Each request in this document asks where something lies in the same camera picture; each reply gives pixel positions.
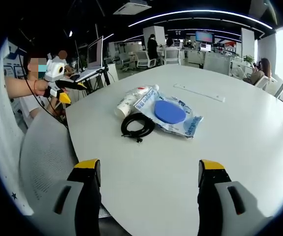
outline coiled black cable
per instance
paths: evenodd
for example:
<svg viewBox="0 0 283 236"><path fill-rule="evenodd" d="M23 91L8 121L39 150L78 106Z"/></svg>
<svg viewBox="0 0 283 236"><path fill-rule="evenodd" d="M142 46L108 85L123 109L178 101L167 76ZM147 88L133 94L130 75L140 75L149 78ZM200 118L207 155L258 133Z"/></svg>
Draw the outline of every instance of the coiled black cable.
<svg viewBox="0 0 283 236"><path fill-rule="evenodd" d="M127 127L130 123L136 120L141 120L144 122L144 126L140 130L136 131L129 131ZM124 119L121 125L121 131L123 133L122 137L129 137L132 139L136 139L137 143L142 142L142 137L150 134L155 128L155 123L149 119L147 116L143 115L142 113L135 113L129 115Z"/></svg>

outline screen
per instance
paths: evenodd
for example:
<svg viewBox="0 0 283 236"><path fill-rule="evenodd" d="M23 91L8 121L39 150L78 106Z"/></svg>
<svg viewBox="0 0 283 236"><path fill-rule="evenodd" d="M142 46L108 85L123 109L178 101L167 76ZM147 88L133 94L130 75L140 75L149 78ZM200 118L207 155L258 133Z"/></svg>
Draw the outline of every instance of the screen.
<svg viewBox="0 0 283 236"><path fill-rule="evenodd" d="M102 66L103 37L98 38L87 48L88 67Z"/></svg>
<svg viewBox="0 0 283 236"><path fill-rule="evenodd" d="M88 48L88 63L97 61L97 44L95 43L92 47Z"/></svg>
<svg viewBox="0 0 283 236"><path fill-rule="evenodd" d="M200 50L201 51L205 51L205 52L211 52L211 45L210 44L201 43L200 44Z"/></svg>
<svg viewBox="0 0 283 236"><path fill-rule="evenodd" d="M213 43L214 35L212 33L196 32L196 41Z"/></svg>

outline led strip light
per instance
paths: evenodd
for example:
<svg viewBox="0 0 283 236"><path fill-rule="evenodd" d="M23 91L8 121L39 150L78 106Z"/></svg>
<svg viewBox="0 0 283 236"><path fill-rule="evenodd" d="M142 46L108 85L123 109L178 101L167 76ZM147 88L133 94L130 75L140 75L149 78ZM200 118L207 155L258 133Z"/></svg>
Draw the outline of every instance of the led strip light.
<svg viewBox="0 0 283 236"><path fill-rule="evenodd" d="M113 36L113 35L114 35L114 33L110 34L108 37L105 37L105 38L103 39L103 41L106 40L107 38L110 38L110 37Z"/></svg>
<svg viewBox="0 0 283 236"><path fill-rule="evenodd" d="M168 31L177 31L179 29L169 29ZM215 30L215 29L180 29L180 30L204 30L204 31L214 31L214 32L221 32L221 33L228 33L228 34L233 34L233 35L236 35L236 36L239 36L241 37L240 34L237 34L237 33L231 33L231 32L226 32L226 31L220 31L220 30Z"/></svg>
<svg viewBox="0 0 283 236"><path fill-rule="evenodd" d="M143 36L143 34L142 34L142 35L135 36L135 37L132 37L132 38L128 38L128 39L125 39L124 42L127 41L127 40L130 40L130 39L137 38L137 37L142 37L142 36Z"/></svg>
<svg viewBox="0 0 283 236"><path fill-rule="evenodd" d="M155 19L155 18L158 18L158 17L162 17L162 16L168 16L168 15L173 15L173 14L179 14L179 13L191 13L191 12L212 12L212 13L221 13L221 14L227 14L227 15L232 15L232 16L238 16L238 17L242 17L242 18L245 18L245 19L248 19L250 21L254 21L256 23L259 23L265 27L267 27L268 29L272 30L273 28L259 20L256 20L254 18L251 18L251 17L248 17L248 16L244 16L244 15L241 15L241 14L237 14L237 13L233 13L233 12L228 12L228 11L218 11L218 10L185 10L185 11L175 11L175 12L169 12L169 13L165 13L165 14L161 14L161 15L157 15L157 16L152 16L152 17L149 17L149 18L146 18L146 19L143 19L141 21L138 21L138 22L135 22L131 25L129 25L128 27L131 27L131 26L134 26L134 25L137 25L139 23L142 23L142 22L145 22L145 21L149 21L149 20L152 20L152 19Z"/></svg>
<svg viewBox="0 0 283 236"><path fill-rule="evenodd" d="M215 35L215 38L225 38L225 39L229 39L229 40L240 42L240 43L242 42L242 41L234 39L234 38L227 38L227 37L222 37L222 36L218 36L218 35Z"/></svg>

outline table surface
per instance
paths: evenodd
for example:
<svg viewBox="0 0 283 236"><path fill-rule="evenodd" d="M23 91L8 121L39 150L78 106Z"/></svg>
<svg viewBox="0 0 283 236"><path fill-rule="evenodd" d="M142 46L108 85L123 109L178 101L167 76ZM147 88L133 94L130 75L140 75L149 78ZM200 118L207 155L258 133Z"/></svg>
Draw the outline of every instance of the table surface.
<svg viewBox="0 0 283 236"><path fill-rule="evenodd" d="M174 88L191 86L224 103ZM138 144L121 137L113 110L125 92L158 84L203 121L193 139L155 129ZM66 110L79 161L101 160L102 203L133 236L193 236L199 228L198 161L220 162L257 198L266 216L283 205L283 103L232 77L164 65L107 86Z"/></svg>

